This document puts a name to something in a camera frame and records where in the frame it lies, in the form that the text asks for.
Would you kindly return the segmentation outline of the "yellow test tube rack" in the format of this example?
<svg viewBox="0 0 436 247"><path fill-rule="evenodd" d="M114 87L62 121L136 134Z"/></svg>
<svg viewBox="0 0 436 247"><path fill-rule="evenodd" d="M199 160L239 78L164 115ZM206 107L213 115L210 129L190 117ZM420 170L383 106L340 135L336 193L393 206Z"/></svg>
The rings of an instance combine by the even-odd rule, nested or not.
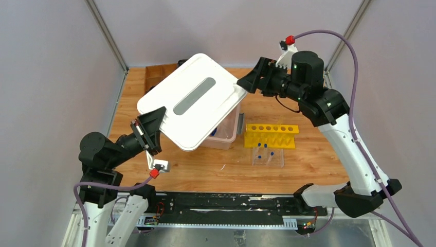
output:
<svg viewBox="0 0 436 247"><path fill-rule="evenodd" d="M248 123L244 133L244 148L267 144L274 149L295 149L295 135L299 134L298 125L271 125Z"/></svg>

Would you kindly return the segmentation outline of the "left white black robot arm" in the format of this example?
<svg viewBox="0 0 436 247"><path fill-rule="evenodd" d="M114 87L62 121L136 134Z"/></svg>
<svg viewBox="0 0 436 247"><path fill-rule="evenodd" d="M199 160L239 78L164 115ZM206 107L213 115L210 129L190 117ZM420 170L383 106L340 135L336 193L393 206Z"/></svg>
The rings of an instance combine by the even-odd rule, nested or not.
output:
<svg viewBox="0 0 436 247"><path fill-rule="evenodd" d="M161 152L160 126L166 107L139 115L131 122L132 133L116 142L100 132L85 135L80 142L79 161L83 176L74 188L81 211L81 246L125 246L139 217L157 207L156 189L150 185L164 165L156 165L150 176L131 187L120 185L123 175L115 168L145 152Z"/></svg>

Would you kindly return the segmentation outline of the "white plastic lid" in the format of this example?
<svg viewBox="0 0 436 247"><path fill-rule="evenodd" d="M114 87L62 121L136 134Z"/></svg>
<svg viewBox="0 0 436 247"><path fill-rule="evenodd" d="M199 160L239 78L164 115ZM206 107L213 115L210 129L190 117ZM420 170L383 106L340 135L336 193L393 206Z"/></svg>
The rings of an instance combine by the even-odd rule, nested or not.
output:
<svg viewBox="0 0 436 247"><path fill-rule="evenodd" d="M160 130L184 151L193 151L247 92L237 78L206 54L195 54L137 102L140 114L166 107Z"/></svg>

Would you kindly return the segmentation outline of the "blue capped glass rod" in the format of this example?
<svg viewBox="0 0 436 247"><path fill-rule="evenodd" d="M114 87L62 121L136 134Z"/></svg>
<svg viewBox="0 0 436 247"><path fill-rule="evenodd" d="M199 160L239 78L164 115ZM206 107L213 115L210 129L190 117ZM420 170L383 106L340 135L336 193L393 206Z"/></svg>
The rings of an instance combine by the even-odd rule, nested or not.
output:
<svg viewBox="0 0 436 247"><path fill-rule="evenodd" d="M215 129L210 133L210 136L215 136L215 135L216 135L216 132L217 132L217 128L215 128Z"/></svg>

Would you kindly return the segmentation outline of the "pink plastic bin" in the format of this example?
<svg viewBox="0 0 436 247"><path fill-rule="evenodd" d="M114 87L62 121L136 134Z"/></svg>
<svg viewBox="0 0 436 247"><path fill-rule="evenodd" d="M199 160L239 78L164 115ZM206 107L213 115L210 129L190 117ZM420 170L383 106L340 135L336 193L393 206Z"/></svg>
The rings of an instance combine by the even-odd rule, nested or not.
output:
<svg viewBox="0 0 436 247"><path fill-rule="evenodd" d="M244 114L240 112L241 104L238 104L217 126L214 135L209 135L201 147L228 150L238 134L242 132Z"/></svg>

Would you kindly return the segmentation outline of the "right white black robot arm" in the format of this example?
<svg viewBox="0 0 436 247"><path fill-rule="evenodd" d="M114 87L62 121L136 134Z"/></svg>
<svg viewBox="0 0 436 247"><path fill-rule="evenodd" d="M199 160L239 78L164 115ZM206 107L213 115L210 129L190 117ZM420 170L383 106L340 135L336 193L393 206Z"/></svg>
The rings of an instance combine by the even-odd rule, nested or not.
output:
<svg viewBox="0 0 436 247"><path fill-rule="evenodd" d="M324 86L324 62L312 51L298 51L290 63L261 57L254 68L237 81L249 93L294 100L329 141L343 164L349 181L320 186L306 184L294 192L294 209L301 215L314 207L337 207L357 218L380 207L384 199L399 192L399 180L389 178L376 164L356 129L350 127L350 107L340 92Z"/></svg>

